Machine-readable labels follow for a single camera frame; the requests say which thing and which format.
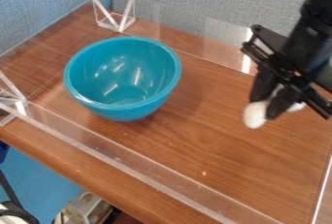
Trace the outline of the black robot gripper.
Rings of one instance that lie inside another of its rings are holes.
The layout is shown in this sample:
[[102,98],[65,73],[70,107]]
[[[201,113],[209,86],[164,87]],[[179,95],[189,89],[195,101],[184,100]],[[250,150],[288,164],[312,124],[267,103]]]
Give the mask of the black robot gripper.
[[254,35],[242,47],[259,68],[250,102],[272,95],[267,119],[300,111],[304,103],[326,119],[332,117],[332,100],[312,87],[332,93],[332,26],[300,20],[288,37],[259,24],[251,29]]

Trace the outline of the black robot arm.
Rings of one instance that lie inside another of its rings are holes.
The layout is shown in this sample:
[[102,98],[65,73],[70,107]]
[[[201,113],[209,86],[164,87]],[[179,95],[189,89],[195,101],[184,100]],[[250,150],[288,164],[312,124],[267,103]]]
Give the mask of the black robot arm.
[[332,93],[332,0],[307,0],[290,36],[256,24],[242,51],[258,64],[250,102],[268,103],[264,118],[274,120],[298,104],[332,117],[332,100],[312,88]]

